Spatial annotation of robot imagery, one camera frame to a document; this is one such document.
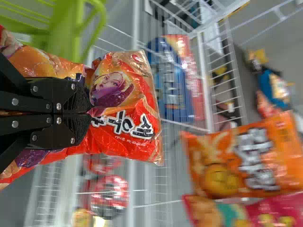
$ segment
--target green plastic basket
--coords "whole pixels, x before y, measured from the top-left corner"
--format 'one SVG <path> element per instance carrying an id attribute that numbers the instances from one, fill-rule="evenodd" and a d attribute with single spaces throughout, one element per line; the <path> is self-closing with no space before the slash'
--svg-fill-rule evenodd
<path id="1" fill-rule="evenodd" d="M 94 9 L 84 19 L 85 3 Z M 0 0 L 0 24 L 31 35 L 25 43 L 73 62 L 83 62 L 106 24 L 106 0 Z M 100 20 L 80 55 L 81 36 L 96 15 Z"/>

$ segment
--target red snack bag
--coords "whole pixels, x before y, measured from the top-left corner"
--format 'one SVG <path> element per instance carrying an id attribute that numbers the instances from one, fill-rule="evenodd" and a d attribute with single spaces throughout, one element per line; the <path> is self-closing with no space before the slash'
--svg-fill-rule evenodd
<path id="1" fill-rule="evenodd" d="M 86 80 L 94 117 L 79 146 L 87 153 L 163 163 L 160 116 L 151 68 L 144 51 L 110 52 Z"/>
<path id="2" fill-rule="evenodd" d="M 267 198 L 246 206 L 254 227 L 302 227 L 303 193 Z"/>
<path id="3" fill-rule="evenodd" d="M 83 64 L 72 63 L 34 47 L 22 45 L 2 26 L 0 26 L 0 53 L 4 54 L 24 77 L 56 77 L 77 81 L 84 79 L 79 76 L 79 73 L 84 73 Z M 0 116 L 22 114 L 0 110 Z M 3 173 L 0 173 L 0 190 L 36 165 L 48 164 L 64 159 L 66 156 L 66 149 L 23 150 Z"/>
<path id="4" fill-rule="evenodd" d="M 275 114 L 278 114 L 281 109 L 276 108 L 270 101 L 266 98 L 266 96 L 262 93 L 262 91 L 258 90 L 257 92 L 257 110 L 262 116 L 262 118 L 271 117 Z"/>

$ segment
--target cartoon face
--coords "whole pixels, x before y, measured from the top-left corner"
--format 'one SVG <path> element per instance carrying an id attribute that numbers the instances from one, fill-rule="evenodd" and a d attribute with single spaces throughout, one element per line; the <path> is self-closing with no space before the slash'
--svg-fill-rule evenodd
<path id="1" fill-rule="evenodd" d="M 93 84 L 95 89 L 91 93 L 96 99 L 98 99 L 117 91 L 123 81 L 123 76 L 119 72 L 103 75 L 95 80 Z"/>
<path id="2" fill-rule="evenodd" d="M 214 197 L 227 197 L 238 192 L 239 177 L 222 164 L 212 164 L 205 169 L 201 185 Z"/>

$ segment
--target anime character illustration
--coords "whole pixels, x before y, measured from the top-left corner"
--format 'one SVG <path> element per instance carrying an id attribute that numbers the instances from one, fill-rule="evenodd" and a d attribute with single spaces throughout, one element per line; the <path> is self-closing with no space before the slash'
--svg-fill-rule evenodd
<path id="1" fill-rule="evenodd" d="M 122 71 L 96 77 L 89 93 L 91 104 L 98 107 L 94 115 L 101 114 L 107 107 L 119 106 L 133 90 L 134 84 Z"/>

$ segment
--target wire rack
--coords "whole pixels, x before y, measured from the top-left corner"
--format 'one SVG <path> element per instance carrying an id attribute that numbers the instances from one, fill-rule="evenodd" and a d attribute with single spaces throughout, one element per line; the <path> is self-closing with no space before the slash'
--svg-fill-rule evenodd
<path id="1" fill-rule="evenodd" d="M 227 7 L 218 0 L 172 0 L 167 5 L 160 0 L 133 0 L 124 5 L 124 10 L 117 10 L 115 5 L 119 4 L 113 1 L 107 5 L 109 12 L 119 13 L 108 19 L 102 35 L 89 52 L 87 64 L 109 51 L 144 49 L 155 56 L 156 65 L 164 67 L 165 70 L 157 67 L 154 71 L 163 80 L 167 68 L 174 74 L 182 66 L 175 59 L 169 61 L 165 51 L 155 51 L 152 43 L 148 47 L 148 43 L 166 34 L 188 35 L 197 76 L 202 81 L 204 100 L 200 105 L 205 117 L 195 121 L 184 115 L 180 117 L 187 120 L 176 121 L 172 111 L 166 110 L 164 114 L 165 105 L 159 106 L 165 164 L 155 166 L 124 159 L 123 165 L 111 172 L 128 181 L 129 204 L 123 215 L 109 221 L 109 226 L 190 226 L 180 198 L 182 194 L 192 192 L 192 185 L 178 132 L 204 135 L 246 123 L 228 21 L 218 22 L 235 10 L 239 1 Z M 93 29 L 95 23 L 97 19 L 88 29 Z M 214 75 L 221 67 L 226 67 L 226 71 Z M 73 156 L 36 168 L 26 227 L 71 226 L 71 214 L 80 205 L 83 194 L 81 186 L 92 177 L 88 171 L 83 171 L 82 163 L 82 156 Z"/>

